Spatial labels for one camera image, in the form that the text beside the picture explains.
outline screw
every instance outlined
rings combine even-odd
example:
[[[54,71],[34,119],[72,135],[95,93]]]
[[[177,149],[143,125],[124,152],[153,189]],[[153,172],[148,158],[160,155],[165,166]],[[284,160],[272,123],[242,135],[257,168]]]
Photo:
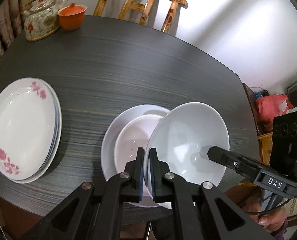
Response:
[[[84,182],[81,187],[82,189],[88,190],[92,187],[92,184],[90,182]]]
[[[209,181],[205,181],[205,182],[203,182],[203,188],[211,189],[211,188],[213,188],[213,184]]]
[[[120,177],[122,179],[127,179],[128,177],[130,177],[130,174],[124,171],[120,173]]]
[[[167,172],[164,174],[164,176],[167,179],[173,179],[175,177],[174,173],[172,173],[172,172]]]

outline hand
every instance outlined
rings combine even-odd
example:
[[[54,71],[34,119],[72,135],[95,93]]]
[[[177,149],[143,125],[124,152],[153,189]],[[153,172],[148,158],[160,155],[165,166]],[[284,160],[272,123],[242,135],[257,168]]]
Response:
[[[261,198],[258,195],[250,197],[247,200],[243,210],[246,212],[261,211]],[[286,218],[286,210],[284,207],[281,207],[278,210],[269,212],[268,214],[265,214],[260,218],[258,218],[258,215],[250,215],[250,217],[259,225],[267,226],[266,231],[268,233],[272,233],[281,228],[281,226],[284,224]]]

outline pink bag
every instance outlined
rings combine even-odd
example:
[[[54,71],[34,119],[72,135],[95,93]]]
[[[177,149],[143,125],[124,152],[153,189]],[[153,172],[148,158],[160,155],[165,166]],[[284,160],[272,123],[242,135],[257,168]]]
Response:
[[[265,131],[273,130],[274,117],[289,113],[292,105],[287,104],[287,100],[286,95],[271,95],[256,99],[259,118]]]

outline floral ceramic teapot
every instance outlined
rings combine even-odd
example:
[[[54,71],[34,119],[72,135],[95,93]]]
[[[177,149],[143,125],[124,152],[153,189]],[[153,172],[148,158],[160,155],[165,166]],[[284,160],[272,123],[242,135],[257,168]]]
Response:
[[[29,0],[23,9],[36,0]],[[24,11],[25,38],[28,41],[41,40],[60,28],[57,12],[68,0],[38,0],[30,10]]]

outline orange lidded bowl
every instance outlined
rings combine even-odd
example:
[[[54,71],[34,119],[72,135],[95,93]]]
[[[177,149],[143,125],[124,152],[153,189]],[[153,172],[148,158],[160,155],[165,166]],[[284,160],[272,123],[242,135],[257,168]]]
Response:
[[[87,7],[85,5],[75,5],[74,2],[60,9],[57,15],[59,16],[61,27],[67,31],[73,31],[79,28],[84,20],[86,9]]]

